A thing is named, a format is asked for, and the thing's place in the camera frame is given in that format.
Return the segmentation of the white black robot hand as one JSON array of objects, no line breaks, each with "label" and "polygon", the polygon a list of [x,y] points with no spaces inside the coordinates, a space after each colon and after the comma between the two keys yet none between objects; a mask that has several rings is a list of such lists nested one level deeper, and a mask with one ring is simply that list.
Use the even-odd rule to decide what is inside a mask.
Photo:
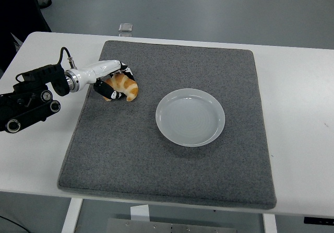
[{"label": "white black robot hand", "polygon": [[99,61],[88,68],[73,70],[73,73],[73,91],[92,84],[94,90],[106,101],[125,96],[128,102],[133,101],[139,93],[131,69],[117,60]]}]

